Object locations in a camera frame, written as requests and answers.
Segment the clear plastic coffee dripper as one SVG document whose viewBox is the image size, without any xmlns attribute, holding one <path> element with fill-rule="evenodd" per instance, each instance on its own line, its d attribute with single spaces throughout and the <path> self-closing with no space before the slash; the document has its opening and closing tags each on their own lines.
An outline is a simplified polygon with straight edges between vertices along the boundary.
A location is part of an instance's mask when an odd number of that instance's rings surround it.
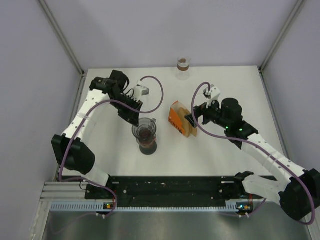
<svg viewBox="0 0 320 240">
<path fill-rule="evenodd" d="M 156 140 L 157 120 L 155 118 L 140 118 L 138 126 L 132 126 L 131 131 L 140 145 L 150 145 Z"/>
</svg>

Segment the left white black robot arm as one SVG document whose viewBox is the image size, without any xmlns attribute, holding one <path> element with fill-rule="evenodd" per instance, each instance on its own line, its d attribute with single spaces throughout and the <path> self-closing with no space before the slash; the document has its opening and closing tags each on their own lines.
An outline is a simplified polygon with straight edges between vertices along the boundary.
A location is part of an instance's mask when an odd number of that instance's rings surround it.
<svg viewBox="0 0 320 240">
<path fill-rule="evenodd" d="M 138 125 L 139 111 L 143 105 L 141 97 L 148 95 L 149 89 L 137 84 L 132 94 L 125 93 L 128 80 L 123 72 L 117 70 L 113 70 L 108 78 L 96 77 L 71 124 L 61 135 L 56 134 L 51 140 L 60 168 L 73 171 L 77 176 L 98 184 L 96 192 L 105 199 L 113 194 L 114 187 L 108 183 L 109 175 L 100 169 L 88 144 L 103 107 L 115 107 L 121 119 L 133 126 Z"/>
</svg>

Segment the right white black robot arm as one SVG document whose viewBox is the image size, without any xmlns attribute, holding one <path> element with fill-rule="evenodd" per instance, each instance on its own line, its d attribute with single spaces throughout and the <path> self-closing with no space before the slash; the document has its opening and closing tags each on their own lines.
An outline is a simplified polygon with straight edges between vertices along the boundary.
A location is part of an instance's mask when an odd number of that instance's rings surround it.
<svg viewBox="0 0 320 240">
<path fill-rule="evenodd" d="M 243 120 L 242 107 L 234 98 L 226 98 L 221 103 L 213 100 L 191 110 L 184 118 L 194 128 L 199 125 L 199 117 L 203 118 L 204 125 L 212 122 L 222 127 L 222 139 L 252 156 L 275 178 L 268 180 L 249 171 L 238 173 L 233 185 L 237 197 L 257 195 L 278 204 L 297 222 L 307 215 L 311 218 L 305 225 L 315 222 L 316 209 L 320 206 L 319 171 L 304 169 L 269 145 L 257 129 Z"/>
</svg>

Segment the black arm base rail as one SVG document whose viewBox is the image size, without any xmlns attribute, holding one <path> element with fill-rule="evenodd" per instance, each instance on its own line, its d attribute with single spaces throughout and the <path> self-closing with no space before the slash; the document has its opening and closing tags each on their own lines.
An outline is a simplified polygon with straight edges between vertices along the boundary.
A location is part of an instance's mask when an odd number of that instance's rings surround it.
<svg viewBox="0 0 320 240">
<path fill-rule="evenodd" d="M 87 200 L 118 200 L 118 207 L 224 207 L 226 201 L 249 199 L 233 176 L 112 176 L 111 191 L 87 186 Z"/>
</svg>

